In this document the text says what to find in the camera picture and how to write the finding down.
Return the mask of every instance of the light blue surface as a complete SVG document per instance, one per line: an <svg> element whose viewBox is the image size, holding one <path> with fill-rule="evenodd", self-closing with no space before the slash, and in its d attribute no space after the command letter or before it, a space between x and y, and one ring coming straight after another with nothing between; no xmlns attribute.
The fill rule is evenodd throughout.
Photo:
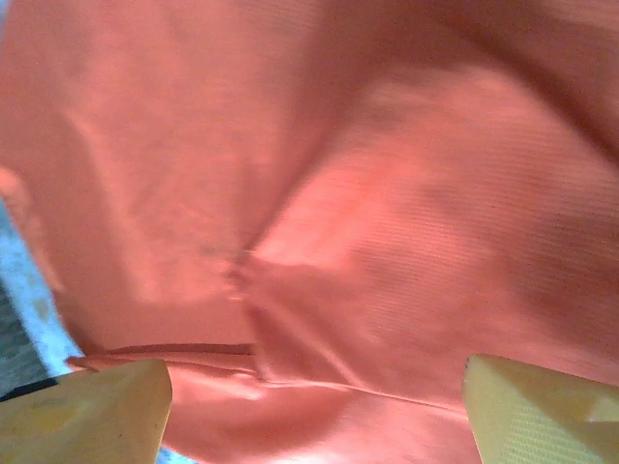
<svg viewBox="0 0 619 464"><path fill-rule="evenodd" d="M0 0L0 26L8 3L7 0ZM65 359L81 356L82 352L63 328L51 292L2 202L0 280L47 373L58 376L71 372ZM169 449L161 449L157 464L194 464L194 461Z"/></svg>

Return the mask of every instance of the yellow pad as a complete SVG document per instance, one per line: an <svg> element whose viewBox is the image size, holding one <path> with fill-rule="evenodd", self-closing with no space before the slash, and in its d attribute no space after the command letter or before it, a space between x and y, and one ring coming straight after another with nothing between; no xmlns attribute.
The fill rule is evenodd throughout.
<svg viewBox="0 0 619 464"><path fill-rule="evenodd" d="M619 389L472 356L463 399L484 464L619 463Z"/></svg>
<svg viewBox="0 0 619 464"><path fill-rule="evenodd" d="M141 361L61 377L0 403L3 464L153 464L172 388L165 363Z"/></svg>

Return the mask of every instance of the crumpled cloth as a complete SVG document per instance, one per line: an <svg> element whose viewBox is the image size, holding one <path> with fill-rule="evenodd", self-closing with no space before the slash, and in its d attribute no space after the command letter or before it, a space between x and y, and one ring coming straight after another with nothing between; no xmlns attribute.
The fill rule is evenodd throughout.
<svg viewBox="0 0 619 464"><path fill-rule="evenodd" d="M3 35L70 362L165 359L173 450L479 462L468 355L619 384L616 2L16 0Z"/></svg>

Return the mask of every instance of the salmon pink cloth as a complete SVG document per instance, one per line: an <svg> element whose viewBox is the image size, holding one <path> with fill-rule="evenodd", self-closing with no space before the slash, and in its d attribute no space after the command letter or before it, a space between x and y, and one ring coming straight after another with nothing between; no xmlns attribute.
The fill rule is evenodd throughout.
<svg viewBox="0 0 619 464"><path fill-rule="evenodd" d="M165 359L173 450L479 462L469 355L619 384L616 1L15 0L0 93L71 363Z"/></svg>

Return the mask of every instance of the orange fabric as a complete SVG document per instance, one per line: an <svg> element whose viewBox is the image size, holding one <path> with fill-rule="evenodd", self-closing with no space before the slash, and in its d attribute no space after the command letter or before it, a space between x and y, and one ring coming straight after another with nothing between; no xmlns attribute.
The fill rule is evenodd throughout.
<svg viewBox="0 0 619 464"><path fill-rule="evenodd" d="M166 359L215 463L476 462L476 352L618 384L618 44L609 0L16 0L72 363Z"/></svg>

